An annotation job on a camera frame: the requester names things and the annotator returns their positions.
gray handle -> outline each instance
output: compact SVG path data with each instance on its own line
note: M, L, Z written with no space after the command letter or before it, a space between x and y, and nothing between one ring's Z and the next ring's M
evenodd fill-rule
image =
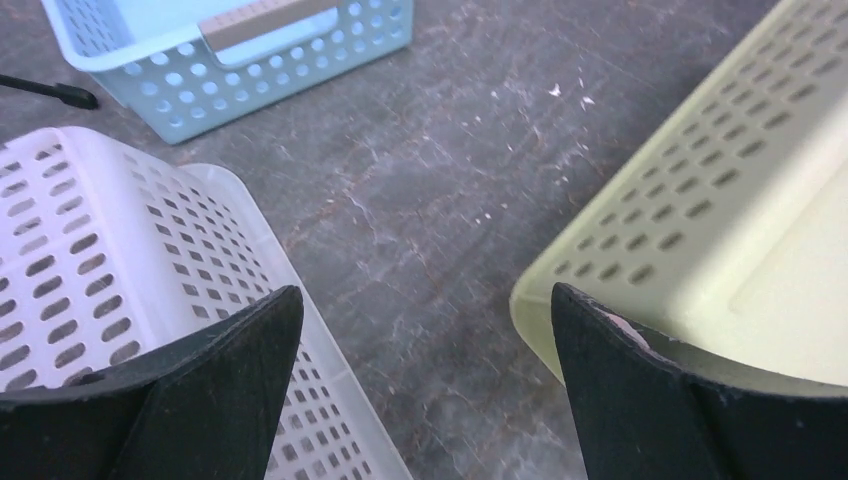
M219 52L280 27L338 7L339 0L257 0L198 24L209 48Z

floor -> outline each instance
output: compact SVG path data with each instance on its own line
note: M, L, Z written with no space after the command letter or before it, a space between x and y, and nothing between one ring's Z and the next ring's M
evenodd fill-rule
M410 48L177 147L0 0L0 139L82 125L237 173L413 476L581 479L566 390L512 328L513 283L774 0L443 0Z

dark gray surface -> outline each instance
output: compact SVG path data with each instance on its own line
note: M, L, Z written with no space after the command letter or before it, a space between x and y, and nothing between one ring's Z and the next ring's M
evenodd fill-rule
M169 147L62 60L39 2L0 0L0 72L103 103L0 88L0 139L81 125L233 170L416 479L584 478L510 289L774 3L422 1L409 49Z

light blue plastic basket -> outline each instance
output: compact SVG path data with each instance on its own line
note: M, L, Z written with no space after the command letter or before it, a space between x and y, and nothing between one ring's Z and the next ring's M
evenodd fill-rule
M42 3L68 63L172 144L397 50L412 33L413 0ZM201 28L298 3L286 24L225 48L213 50L220 37ZM244 23L240 33L256 25Z

